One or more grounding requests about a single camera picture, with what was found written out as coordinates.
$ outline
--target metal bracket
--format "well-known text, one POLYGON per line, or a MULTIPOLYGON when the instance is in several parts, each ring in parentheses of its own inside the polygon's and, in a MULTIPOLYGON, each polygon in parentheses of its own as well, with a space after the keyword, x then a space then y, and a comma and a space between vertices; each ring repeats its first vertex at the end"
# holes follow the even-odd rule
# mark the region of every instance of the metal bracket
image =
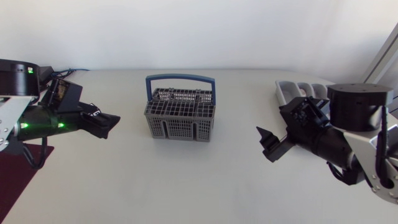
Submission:
POLYGON ((0 96, 0 151, 8 146, 8 135, 31 100, 31 96, 0 96))
MULTIPOLYGON (((355 156, 358 158, 366 176, 372 185, 372 191, 380 198, 397 204, 398 203, 398 170, 394 167, 394 158, 387 159, 388 177, 393 181, 394 186, 387 189, 380 183, 376 173, 376 146, 377 135, 380 130, 365 133, 344 131, 344 137, 351 146, 355 156)), ((394 124, 388 129, 389 147, 398 143, 398 125, 394 124)))

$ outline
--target gray plastic basket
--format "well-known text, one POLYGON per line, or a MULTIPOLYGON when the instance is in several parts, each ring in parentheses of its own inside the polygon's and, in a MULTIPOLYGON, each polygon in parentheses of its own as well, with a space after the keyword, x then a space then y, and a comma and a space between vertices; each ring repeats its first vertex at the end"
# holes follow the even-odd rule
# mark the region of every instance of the gray plastic basket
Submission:
POLYGON ((188 74, 149 75, 146 78, 148 102, 145 116, 153 138, 210 141, 216 111, 214 78, 188 74), (151 81, 178 78, 211 83, 208 90, 157 88, 151 81))

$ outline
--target dark red mat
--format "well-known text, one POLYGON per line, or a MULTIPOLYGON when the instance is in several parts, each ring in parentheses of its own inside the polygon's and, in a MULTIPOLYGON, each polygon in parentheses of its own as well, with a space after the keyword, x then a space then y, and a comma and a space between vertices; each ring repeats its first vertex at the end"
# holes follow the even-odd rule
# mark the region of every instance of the dark red mat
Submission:
MULTIPOLYGON (((32 155, 39 158, 39 145, 28 144, 32 155)), ((47 146, 47 156, 54 147, 47 146)), ((14 156, 0 152, 0 223, 15 204, 37 170, 30 167, 24 155, 14 156)))

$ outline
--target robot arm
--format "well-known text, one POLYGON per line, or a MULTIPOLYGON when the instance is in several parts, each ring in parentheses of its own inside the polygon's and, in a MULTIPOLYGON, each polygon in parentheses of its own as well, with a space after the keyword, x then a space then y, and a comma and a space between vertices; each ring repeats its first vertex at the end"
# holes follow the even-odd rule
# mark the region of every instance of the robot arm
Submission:
POLYGON ((377 196, 398 203, 398 125, 386 110, 392 89, 332 85, 328 97, 330 101, 297 97, 280 107, 287 125, 281 141, 257 127, 263 154, 274 162, 297 144, 328 161, 338 180, 353 185, 366 179, 377 196))
POLYGON ((0 151, 24 154, 33 168, 45 160, 47 136, 83 129, 98 138, 107 138, 120 117, 105 114, 95 105, 79 102, 82 86, 54 79, 40 98, 37 65, 0 60, 0 151), (42 156, 34 163, 23 141, 42 138, 42 156))

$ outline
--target white table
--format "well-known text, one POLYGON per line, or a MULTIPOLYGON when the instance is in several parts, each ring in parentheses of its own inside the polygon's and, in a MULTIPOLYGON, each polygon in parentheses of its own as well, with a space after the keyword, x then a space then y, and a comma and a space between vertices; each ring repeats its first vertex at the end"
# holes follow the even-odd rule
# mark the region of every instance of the white table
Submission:
MULTIPOLYGON (((69 80, 83 86, 81 101, 121 121, 107 140, 84 131, 50 137, 54 152, 4 223, 398 221, 398 205, 375 196, 365 182, 339 182, 310 152, 294 148, 275 163, 262 155, 256 126, 285 134, 274 82, 327 81, 273 70, 92 71, 69 80), (152 139, 145 77, 172 72, 215 78, 211 142, 152 139)), ((188 80, 154 84, 210 87, 188 80)))

